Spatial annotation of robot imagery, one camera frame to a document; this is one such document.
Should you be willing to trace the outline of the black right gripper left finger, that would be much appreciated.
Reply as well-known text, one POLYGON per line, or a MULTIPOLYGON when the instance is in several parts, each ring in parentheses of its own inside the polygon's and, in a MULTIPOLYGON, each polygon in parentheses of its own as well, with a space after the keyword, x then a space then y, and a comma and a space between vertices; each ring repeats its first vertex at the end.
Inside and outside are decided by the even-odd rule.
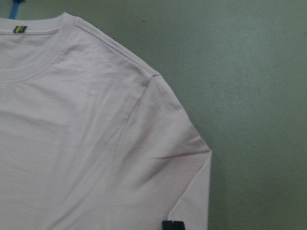
POLYGON ((173 230, 173 221, 163 220, 162 221, 162 230, 173 230))

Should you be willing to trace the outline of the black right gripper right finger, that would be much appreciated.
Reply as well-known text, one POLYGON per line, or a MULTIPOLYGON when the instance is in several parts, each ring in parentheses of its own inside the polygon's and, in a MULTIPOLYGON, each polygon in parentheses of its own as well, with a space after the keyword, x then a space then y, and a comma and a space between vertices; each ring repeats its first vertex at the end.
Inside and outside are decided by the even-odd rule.
POLYGON ((183 221, 173 221, 173 230, 185 230, 183 221))

